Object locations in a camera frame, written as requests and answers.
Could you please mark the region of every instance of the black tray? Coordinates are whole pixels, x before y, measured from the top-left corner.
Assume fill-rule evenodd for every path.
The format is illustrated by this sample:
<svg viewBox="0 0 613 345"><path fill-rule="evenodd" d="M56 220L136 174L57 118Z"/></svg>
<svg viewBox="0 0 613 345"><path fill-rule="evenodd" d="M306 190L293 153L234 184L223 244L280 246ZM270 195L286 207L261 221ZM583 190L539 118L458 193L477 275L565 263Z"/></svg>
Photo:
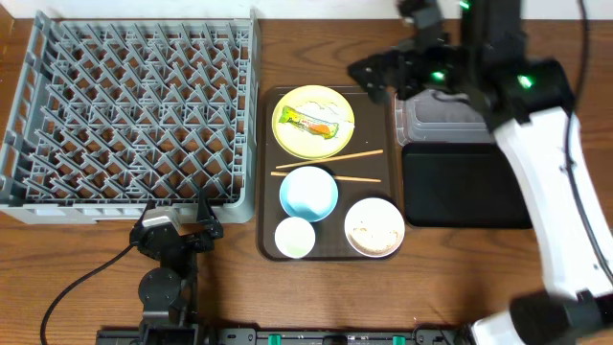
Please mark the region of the black tray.
<svg viewBox="0 0 613 345"><path fill-rule="evenodd" d="M287 153L272 132L272 113L277 102L293 87L277 87L266 95L263 116L258 120L258 249L266 259L283 262L292 259L284 256L275 244L277 225L288 217L279 201L283 177L271 176L270 172L282 164L303 162ZM394 125L388 105L373 104L368 95L357 86L339 86L332 89L341 93L350 103L355 117L352 139L338 155L383 149L379 155L329 162L317 165L329 173L378 178L381 183L337 181L339 198L334 211L325 219L312 223L316 241L305 261L355 261L382 260L365 257L355 251L345 237L345 215L357 201L366 197L383 197L397 204L397 164L394 142ZM282 170L289 173L291 169Z"/></svg>
<svg viewBox="0 0 613 345"><path fill-rule="evenodd" d="M532 228L511 165L494 144L410 143L402 167L412 225Z"/></svg>

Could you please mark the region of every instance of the brown tray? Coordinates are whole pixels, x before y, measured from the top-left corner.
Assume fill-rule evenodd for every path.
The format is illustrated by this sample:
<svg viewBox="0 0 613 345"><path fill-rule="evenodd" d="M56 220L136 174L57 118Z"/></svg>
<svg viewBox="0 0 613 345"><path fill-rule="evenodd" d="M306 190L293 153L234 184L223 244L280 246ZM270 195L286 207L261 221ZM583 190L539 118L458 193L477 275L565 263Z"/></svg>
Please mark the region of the brown tray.
<svg viewBox="0 0 613 345"><path fill-rule="evenodd" d="M282 164L304 160L287 153L275 139L272 132L272 113L277 103L297 86L276 87L266 95L263 106L264 117L258 120L258 206L257 242L264 258L276 261L290 261L275 244L277 225L288 217L279 201L279 190L283 177L271 176L270 172ZM338 86L332 89L341 93L350 103L355 117L353 137L338 155L383 149L379 155L329 162L317 167L331 174L344 176L378 178L381 183L336 181L338 203L325 219L312 223L316 241L313 250L304 261L355 261L382 260L365 257L355 251L345 237L345 215L357 201L366 197L383 197L397 205L397 166L394 146L394 124L389 105L372 103L366 92L358 86ZM291 169L280 170L291 172Z"/></svg>

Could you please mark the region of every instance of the chopsticks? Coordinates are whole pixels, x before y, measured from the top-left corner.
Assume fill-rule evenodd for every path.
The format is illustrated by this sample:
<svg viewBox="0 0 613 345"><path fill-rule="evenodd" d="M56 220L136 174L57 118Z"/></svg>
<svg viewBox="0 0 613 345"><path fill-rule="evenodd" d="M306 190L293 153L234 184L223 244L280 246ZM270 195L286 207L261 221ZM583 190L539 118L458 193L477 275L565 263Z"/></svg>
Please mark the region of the chopsticks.
<svg viewBox="0 0 613 345"><path fill-rule="evenodd" d="M383 149L376 149L376 150L372 150L372 151L366 151L366 152L360 152L360 153L352 153L352 154L346 154L346 155L342 155L342 156L335 156L335 157L324 158L324 159L315 159L315 160L311 160L311 161L305 161L305 162L299 162L299 163L293 163L293 164L285 164L285 165L276 167L276 169L302 167L302 166L305 166L305 165L319 164L319 163L328 163L328 162L334 162L334 161L345 160L345 159L352 159L352 158L359 158L359 157L365 157L365 156L381 154L381 153L383 153Z"/></svg>
<svg viewBox="0 0 613 345"><path fill-rule="evenodd" d="M288 176L288 172L270 172L271 176ZM333 175L337 181L350 181L350 182L371 182L371 183L380 183L381 180L378 178L362 178L362 177L351 177L351 176L336 176Z"/></svg>

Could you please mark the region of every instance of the plastic container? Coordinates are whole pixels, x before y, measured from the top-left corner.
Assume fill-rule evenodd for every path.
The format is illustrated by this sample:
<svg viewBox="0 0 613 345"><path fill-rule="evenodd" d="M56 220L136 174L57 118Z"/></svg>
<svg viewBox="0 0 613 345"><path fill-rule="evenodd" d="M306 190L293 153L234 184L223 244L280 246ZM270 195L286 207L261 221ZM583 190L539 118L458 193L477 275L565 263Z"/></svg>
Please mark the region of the plastic container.
<svg viewBox="0 0 613 345"><path fill-rule="evenodd" d="M435 94L440 100L453 100L453 97L434 90L425 90L408 101L395 98L396 137L399 144L493 142L484 119L469 105L441 102L434 98Z"/></svg>
<svg viewBox="0 0 613 345"><path fill-rule="evenodd" d="M0 210L30 224L194 222L255 210L260 29L251 19L64 21L39 12L0 149Z"/></svg>

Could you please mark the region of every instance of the green light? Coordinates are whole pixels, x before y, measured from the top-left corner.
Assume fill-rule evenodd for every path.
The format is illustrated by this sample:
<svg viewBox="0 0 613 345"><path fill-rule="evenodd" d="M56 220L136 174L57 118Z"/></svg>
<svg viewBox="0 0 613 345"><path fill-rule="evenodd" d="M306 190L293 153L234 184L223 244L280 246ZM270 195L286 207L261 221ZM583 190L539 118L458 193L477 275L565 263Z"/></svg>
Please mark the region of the green light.
<svg viewBox="0 0 613 345"><path fill-rule="evenodd" d="M443 72L434 72L432 74L432 79L435 81L444 81L444 73Z"/></svg>
<svg viewBox="0 0 613 345"><path fill-rule="evenodd" d="M529 89L533 87L534 81L526 76L518 76L517 80L521 84L521 86L525 89Z"/></svg>

